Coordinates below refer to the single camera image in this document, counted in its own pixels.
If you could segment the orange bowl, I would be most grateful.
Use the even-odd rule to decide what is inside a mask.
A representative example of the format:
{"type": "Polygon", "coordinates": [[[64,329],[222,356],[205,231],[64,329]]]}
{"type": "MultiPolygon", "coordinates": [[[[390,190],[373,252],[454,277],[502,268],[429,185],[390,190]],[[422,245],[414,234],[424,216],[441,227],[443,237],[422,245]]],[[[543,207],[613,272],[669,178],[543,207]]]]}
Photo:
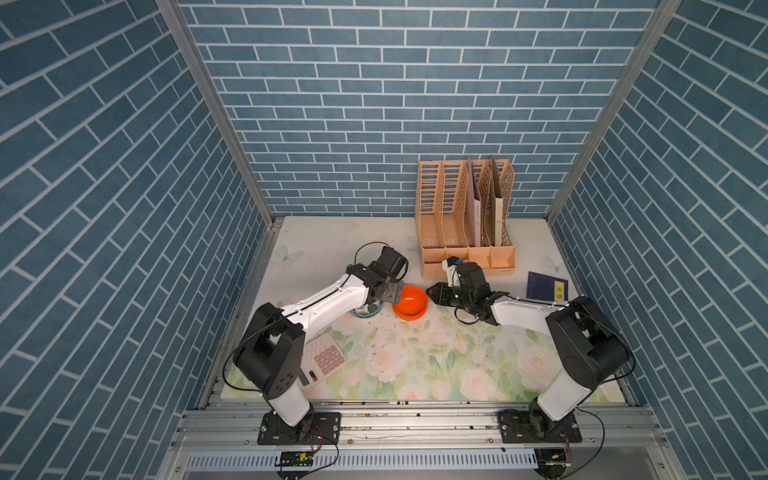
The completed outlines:
{"type": "Polygon", "coordinates": [[[428,303],[419,299],[404,299],[399,304],[393,304],[395,315],[405,321],[420,319],[428,310],[428,303]]]}
{"type": "Polygon", "coordinates": [[[392,308],[397,317],[406,321],[420,319],[428,310],[429,298],[425,291],[418,286],[406,285],[403,287],[400,302],[393,304],[392,308]]]}

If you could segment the green leaf bowl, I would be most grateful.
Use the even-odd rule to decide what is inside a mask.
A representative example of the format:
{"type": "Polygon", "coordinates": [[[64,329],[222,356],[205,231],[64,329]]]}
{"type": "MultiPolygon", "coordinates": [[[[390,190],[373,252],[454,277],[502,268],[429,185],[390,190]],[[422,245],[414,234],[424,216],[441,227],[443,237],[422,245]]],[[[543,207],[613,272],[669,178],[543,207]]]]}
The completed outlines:
{"type": "Polygon", "coordinates": [[[375,301],[351,310],[350,314],[356,318],[371,318],[379,314],[382,311],[383,306],[384,303],[382,301],[375,301]]]}

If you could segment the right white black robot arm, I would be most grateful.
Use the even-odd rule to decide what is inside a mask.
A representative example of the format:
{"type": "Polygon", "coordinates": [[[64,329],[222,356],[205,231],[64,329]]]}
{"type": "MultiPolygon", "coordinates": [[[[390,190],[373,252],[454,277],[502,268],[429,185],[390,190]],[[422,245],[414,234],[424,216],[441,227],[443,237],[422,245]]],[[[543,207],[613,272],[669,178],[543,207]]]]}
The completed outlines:
{"type": "Polygon", "coordinates": [[[447,280],[426,290],[437,305],[463,310],[492,326],[521,327],[549,335],[561,370],[528,408],[528,430],[537,439],[559,427],[631,358],[631,349],[596,302],[579,296],[565,304],[494,291],[474,262],[443,262],[447,280]]]}

